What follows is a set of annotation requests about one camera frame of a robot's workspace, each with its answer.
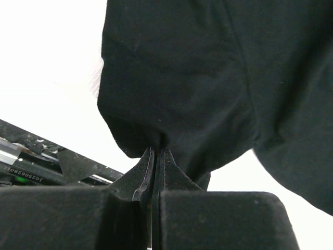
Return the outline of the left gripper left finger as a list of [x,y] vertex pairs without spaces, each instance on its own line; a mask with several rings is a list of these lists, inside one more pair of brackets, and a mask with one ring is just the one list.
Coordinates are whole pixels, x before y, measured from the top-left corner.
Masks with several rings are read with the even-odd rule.
[[147,249],[154,159],[108,186],[1,188],[1,249]]

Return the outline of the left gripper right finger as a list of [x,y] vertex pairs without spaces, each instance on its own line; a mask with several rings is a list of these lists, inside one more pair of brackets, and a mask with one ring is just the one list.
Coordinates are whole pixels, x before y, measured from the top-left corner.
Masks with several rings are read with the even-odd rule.
[[298,249],[280,199],[268,192],[207,192],[164,149],[152,196],[153,249]]

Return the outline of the black t-shirt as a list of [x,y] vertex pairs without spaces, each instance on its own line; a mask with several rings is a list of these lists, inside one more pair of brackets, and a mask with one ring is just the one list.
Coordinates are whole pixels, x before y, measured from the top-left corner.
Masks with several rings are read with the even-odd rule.
[[248,150],[332,214],[332,1],[108,1],[98,110],[207,186]]

